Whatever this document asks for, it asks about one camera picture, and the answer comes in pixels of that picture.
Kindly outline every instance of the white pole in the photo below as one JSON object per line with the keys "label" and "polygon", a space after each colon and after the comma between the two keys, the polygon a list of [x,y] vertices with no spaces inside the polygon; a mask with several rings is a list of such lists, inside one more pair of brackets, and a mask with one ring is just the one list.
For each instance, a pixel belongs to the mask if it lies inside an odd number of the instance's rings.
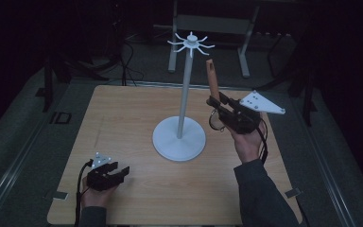
{"label": "white pole", "polygon": [[181,111],[179,114],[178,139],[182,139],[182,128],[184,125],[185,109],[187,106],[188,89],[190,86],[191,68],[193,66],[194,50],[185,51],[184,78],[182,81]]}

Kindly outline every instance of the person's left hand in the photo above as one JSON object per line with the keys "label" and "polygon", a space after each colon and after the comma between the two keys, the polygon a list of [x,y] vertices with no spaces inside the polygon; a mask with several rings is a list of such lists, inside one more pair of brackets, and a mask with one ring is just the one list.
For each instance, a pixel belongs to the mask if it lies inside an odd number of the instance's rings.
{"label": "person's left hand", "polygon": [[84,208],[88,206],[100,206],[107,208],[108,201],[114,190],[116,190],[117,186],[104,191],[96,191],[92,188],[88,188],[87,177],[84,177],[82,179],[82,191],[84,194],[81,197],[81,207]]}

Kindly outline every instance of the desk leg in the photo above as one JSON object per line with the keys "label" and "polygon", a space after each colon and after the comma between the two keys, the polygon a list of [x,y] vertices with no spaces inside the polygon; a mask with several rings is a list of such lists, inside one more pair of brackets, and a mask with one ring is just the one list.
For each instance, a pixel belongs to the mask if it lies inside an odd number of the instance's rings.
{"label": "desk leg", "polygon": [[247,51],[247,46],[249,45],[250,37],[252,35],[252,30],[255,25],[255,20],[258,16],[258,11],[259,11],[259,6],[255,7],[251,21],[247,28],[246,39],[244,40],[243,45],[237,49],[238,59],[240,60],[240,67],[241,67],[241,73],[242,73],[243,78],[250,77],[250,71],[249,71],[249,67],[247,65],[247,59],[246,59],[246,51]]}
{"label": "desk leg", "polygon": [[[178,32],[178,1],[173,1],[173,27],[172,27],[172,42],[176,42],[175,33]],[[169,66],[167,67],[167,71],[169,73],[176,72],[176,59],[178,57],[178,53],[176,52],[176,46],[171,45],[170,47],[170,56],[169,56]]]}

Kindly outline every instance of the forearm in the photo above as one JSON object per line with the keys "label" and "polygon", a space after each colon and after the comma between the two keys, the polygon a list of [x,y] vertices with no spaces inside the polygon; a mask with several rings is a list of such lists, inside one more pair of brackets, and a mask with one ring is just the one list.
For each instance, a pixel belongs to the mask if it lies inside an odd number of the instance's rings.
{"label": "forearm", "polygon": [[245,226],[297,226],[298,221],[257,159],[234,169]]}
{"label": "forearm", "polygon": [[82,209],[79,227],[105,227],[106,208],[88,206]]}

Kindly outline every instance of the hand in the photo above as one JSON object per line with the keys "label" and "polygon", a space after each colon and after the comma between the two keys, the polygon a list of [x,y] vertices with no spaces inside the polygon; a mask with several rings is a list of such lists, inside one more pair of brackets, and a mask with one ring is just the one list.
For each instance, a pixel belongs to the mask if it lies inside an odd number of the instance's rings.
{"label": "hand", "polygon": [[104,191],[93,190],[87,186],[87,177],[84,177],[82,179],[82,191],[84,194],[81,197],[81,207],[100,206],[107,208],[108,201],[116,188],[117,186]]}
{"label": "hand", "polygon": [[[235,151],[237,151],[238,158],[241,163],[247,163],[259,158],[259,148],[261,146],[261,136],[255,130],[248,134],[238,134],[230,127],[226,126],[234,139]],[[264,122],[261,121],[259,129],[262,133],[265,132]]]}

